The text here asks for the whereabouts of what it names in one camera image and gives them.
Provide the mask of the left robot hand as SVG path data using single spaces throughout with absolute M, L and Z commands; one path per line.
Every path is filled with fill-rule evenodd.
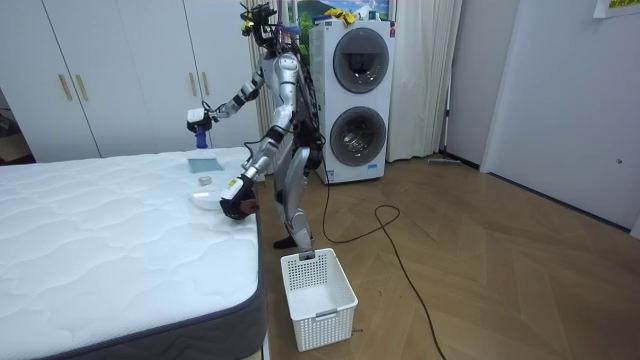
M 245 175 L 232 179 L 220 194 L 223 213 L 233 220 L 243 220 L 259 210 L 253 191 L 254 181 Z

